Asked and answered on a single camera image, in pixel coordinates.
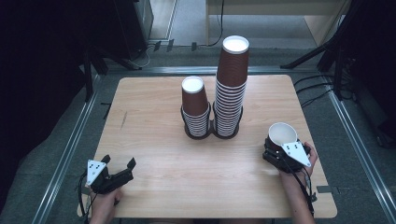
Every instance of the gray floor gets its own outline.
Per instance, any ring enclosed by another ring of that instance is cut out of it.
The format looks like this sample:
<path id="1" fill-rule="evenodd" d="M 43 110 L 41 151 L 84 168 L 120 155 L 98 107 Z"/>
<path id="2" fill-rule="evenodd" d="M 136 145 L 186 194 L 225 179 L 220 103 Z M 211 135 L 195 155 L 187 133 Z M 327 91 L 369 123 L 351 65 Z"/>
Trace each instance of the gray floor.
<path id="1" fill-rule="evenodd" d="M 191 41 L 191 38 L 186 37 L 184 39 L 188 40 L 186 43 Z M 262 75 L 288 74 L 293 81 L 303 77 L 312 77 L 318 75 L 315 65 L 320 55 L 294 70 L 281 70 L 278 67 L 280 64 L 289 63 L 302 56 L 310 49 L 312 48 L 251 48 L 249 66 L 259 69 Z M 219 47 L 200 47 L 196 51 L 191 51 L 189 47 L 175 46 L 169 52 L 167 52 L 166 47 L 162 47 L 158 51 L 149 49 L 150 61 L 142 71 L 127 71 L 117 64 L 109 63 L 109 74 L 100 77 L 101 82 L 98 82 L 99 84 L 95 88 L 97 95 L 92 104 L 92 112 L 87 118 L 85 128 L 76 144 L 76 149 L 71 155 L 70 165 L 66 169 L 63 181 L 60 183 L 53 206 L 49 207 L 49 215 L 45 218 L 46 223 L 79 223 L 76 214 L 78 198 L 75 187 L 78 183 L 78 177 L 85 169 L 87 159 L 91 159 L 94 155 L 106 122 L 104 116 L 108 107 L 102 103 L 112 102 L 121 78 L 186 76 L 190 75 L 191 71 L 197 71 L 197 68 L 191 68 L 192 66 L 200 66 L 201 68 L 203 66 L 206 70 L 202 71 L 209 71 L 203 75 L 213 76 L 214 73 L 211 71 L 217 66 L 219 52 Z M 147 62 L 148 58 L 146 57 L 136 61 L 139 64 Z M 296 90 L 320 81 L 320 78 L 309 79 L 296 86 Z M 31 223 L 34 220 L 46 188 L 78 121 L 80 112 L 86 106 L 84 104 L 84 91 L 84 89 L 81 90 L 81 93 L 76 96 L 73 103 L 65 111 L 52 135 L 32 150 L 21 163 L 8 194 L 6 207 L 0 216 L 0 223 Z M 324 87 L 319 87 L 310 91 L 303 91 L 298 97 L 302 103 L 325 91 Z M 395 151 L 377 145 L 375 134 L 355 102 L 344 101 L 344 104 L 361 133 L 362 140 L 372 155 L 376 167 L 394 194 L 396 180 L 392 172 L 395 170 Z M 317 223 L 389 223 L 329 95 L 304 107 L 304 115 L 317 146 L 328 182 L 332 186 L 332 194 L 338 209 L 337 217 L 317 219 Z M 123 219 L 122 223 L 147 223 L 147 221 L 142 218 L 130 218 Z M 277 219 L 276 223 L 291 223 L 291 221 L 290 219 Z"/>

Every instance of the hand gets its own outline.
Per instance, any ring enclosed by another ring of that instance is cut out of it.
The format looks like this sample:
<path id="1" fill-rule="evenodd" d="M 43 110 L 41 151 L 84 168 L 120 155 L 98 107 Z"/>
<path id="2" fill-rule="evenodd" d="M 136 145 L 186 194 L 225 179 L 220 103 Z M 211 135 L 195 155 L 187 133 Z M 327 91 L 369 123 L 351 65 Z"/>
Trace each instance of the hand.
<path id="1" fill-rule="evenodd" d="M 314 147 L 308 143 L 305 142 L 304 145 L 311 148 L 309 152 L 309 161 L 311 162 L 311 167 L 305 167 L 305 170 L 308 172 L 308 175 L 312 175 L 315 163 L 318 159 L 318 154 Z M 297 182 L 293 174 L 287 174 L 281 171 L 279 172 L 279 175 L 282 181 L 283 189 L 285 190 L 286 196 L 289 200 L 294 223 L 315 223 L 315 220 L 311 216 L 311 213 L 308 209 L 305 196 L 301 192 L 300 184 Z M 300 181 L 306 185 L 305 173 L 297 172 L 296 175 Z"/>
<path id="2" fill-rule="evenodd" d="M 91 224 L 107 224 L 110 223 L 116 213 L 115 203 L 119 202 L 122 197 L 120 188 L 115 189 L 108 194 L 97 194 L 91 192 L 92 217 Z"/>

